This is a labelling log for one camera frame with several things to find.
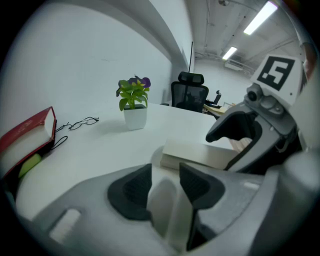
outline fluorescent light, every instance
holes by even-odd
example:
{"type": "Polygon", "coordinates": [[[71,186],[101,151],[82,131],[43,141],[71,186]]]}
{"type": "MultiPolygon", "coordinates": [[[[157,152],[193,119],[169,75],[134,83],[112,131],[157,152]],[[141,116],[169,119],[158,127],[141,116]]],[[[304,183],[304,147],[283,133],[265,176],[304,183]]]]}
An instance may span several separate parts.
{"type": "Polygon", "coordinates": [[[229,57],[230,57],[232,54],[234,54],[236,50],[238,50],[238,49],[235,48],[235,47],[231,47],[231,48],[226,52],[226,54],[222,57],[222,59],[224,59],[224,60],[229,59],[229,57]]]}
{"type": "Polygon", "coordinates": [[[266,2],[262,9],[246,27],[244,33],[251,35],[268,17],[278,9],[272,2],[266,2]]]}

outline white flower pot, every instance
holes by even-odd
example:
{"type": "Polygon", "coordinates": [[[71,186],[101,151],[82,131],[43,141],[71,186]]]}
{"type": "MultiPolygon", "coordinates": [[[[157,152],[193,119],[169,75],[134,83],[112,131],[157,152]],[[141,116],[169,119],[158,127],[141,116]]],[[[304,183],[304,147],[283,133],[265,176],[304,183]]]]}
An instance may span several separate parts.
{"type": "Polygon", "coordinates": [[[130,109],[128,105],[124,107],[125,124],[129,130],[138,130],[145,127],[147,122],[147,108],[142,104],[135,105],[135,109],[130,109]]]}

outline purple flower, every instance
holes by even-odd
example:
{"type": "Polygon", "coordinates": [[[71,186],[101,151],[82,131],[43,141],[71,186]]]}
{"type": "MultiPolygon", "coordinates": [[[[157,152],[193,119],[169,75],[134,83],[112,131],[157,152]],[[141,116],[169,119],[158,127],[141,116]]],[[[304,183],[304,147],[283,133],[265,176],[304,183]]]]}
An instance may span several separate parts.
{"type": "MultiPolygon", "coordinates": [[[[151,82],[148,77],[144,77],[143,79],[141,79],[135,75],[134,77],[131,77],[127,82],[132,86],[141,85],[144,88],[149,88],[151,86],[151,82]]],[[[119,86],[119,89],[116,90],[117,97],[120,95],[121,87],[122,87],[122,85],[120,84],[120,81],[118,82],[118,86],[119,86]]]]}
{"type": "Polygon", "coordinates": [[[151,82],[150,82],[150,79],[148,77],[144,77],[143,78],[144,80],[144,88],[149,88],[151,86],[151,82]]]}

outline white table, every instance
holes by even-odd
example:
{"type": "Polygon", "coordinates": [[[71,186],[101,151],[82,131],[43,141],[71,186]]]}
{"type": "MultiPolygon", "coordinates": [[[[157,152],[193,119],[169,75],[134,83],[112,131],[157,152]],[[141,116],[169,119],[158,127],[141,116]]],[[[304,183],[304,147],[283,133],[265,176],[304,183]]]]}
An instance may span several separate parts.
{"type": "MultiPolygon", "coordinates": [[[[117,106],[92,116],[99,117],[99,122],[83,124],[74,131],[67,127],[59,131],[56,141],[68,135],[67,141],[25,175],[16,198],[20,215],[32,220],[77,183],[146,163],[152,163],[150,192],[162,180],[171,180],[177,187],[177,197],[183,197],[182,200],[188,204],[180,193],[178,172],[160,166],[162,148],[168,138],[209,144],[206,134],[216,121],[213,116],[150,103],[144,129],[134,131],[127,129],[124,114],[117,106]]],[[[232,149],[225,137],[210,145],[232,149]]],[[[168,236],[181,232],[180,224],[177,221],[176,229],[173,228],[168,236]]]]}

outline ceiling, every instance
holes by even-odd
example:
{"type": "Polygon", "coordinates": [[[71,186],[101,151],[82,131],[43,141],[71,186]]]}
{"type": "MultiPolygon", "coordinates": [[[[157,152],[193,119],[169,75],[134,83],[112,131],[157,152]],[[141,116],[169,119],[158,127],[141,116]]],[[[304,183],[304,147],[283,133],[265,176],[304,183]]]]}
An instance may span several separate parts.
{"type": "Polygon", "coordinates": [[[296,31],[287,14],[279,7],[251,35],[245,28],[266,0],[186,0],[194,37],[196,58],[220,60],[231,46],[238,50],[230,58],[254,71],[266,54],[289,55],[304,60],[296,31]]]}

